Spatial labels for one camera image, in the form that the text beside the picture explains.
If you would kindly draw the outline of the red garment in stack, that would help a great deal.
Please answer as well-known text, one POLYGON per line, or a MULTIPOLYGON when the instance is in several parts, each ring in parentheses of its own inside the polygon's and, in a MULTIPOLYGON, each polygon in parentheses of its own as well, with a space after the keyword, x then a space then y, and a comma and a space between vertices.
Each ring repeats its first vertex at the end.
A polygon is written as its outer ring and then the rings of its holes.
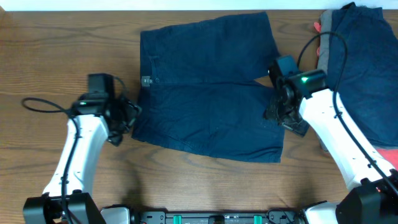
MULTIPOLYGON (((314 22, 313 27, 318 33, 322 31, 322 25, 319 22, 314 22)), ((376 151, 397 169, 397 149, 376 148, 376 151)))

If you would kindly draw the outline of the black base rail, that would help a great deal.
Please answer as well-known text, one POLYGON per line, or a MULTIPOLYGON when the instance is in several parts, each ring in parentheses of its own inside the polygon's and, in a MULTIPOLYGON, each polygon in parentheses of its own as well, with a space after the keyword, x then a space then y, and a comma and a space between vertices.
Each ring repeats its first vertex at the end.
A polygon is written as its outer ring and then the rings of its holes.
POLYGON ((271 209, 264 213, 141 212, 138 224, 306 224, 304 217, 291 210, 271 209))

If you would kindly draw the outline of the navy blue shorts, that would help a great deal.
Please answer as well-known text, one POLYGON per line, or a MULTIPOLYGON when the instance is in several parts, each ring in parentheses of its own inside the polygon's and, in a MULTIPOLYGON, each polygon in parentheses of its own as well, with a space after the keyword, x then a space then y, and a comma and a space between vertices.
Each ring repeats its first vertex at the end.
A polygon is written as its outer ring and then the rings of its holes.
POLYGON ((265 12, 141 32, 142 113, 132 137, 202 156, 278 163, 284 129, 258 82, 279 56, 265 12))

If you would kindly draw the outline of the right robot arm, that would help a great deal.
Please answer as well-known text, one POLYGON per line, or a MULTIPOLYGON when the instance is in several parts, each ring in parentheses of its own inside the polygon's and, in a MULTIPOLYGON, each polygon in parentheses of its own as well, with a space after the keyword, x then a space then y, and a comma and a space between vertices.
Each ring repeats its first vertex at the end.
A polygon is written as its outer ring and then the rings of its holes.
POLYGON ((301 72, 291 56, 275 59, 269 78, 276 90, 265 119, 303 135, 311 126, 338 166, 348 189, 339 203, 303 208, 296 223, 397 223, 397 170, 353 121, 323 70, 301 72))

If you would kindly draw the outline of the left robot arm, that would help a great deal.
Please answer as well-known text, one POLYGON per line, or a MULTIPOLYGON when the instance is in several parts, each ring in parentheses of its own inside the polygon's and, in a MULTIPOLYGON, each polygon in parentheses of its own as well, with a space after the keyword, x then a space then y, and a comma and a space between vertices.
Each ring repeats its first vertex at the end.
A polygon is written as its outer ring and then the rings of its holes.
POLYGON ((121 144, 141 108, 122 91, 115 94, 114 77, 88 75, 88 92, 69 109, 55 105, 54 113, 68 116, 67 140, 50 182, 39 197, 25 201, 26 223, 132 223, 126 205, 98 209, 91 194, 96 167, 104 143, 121 144))

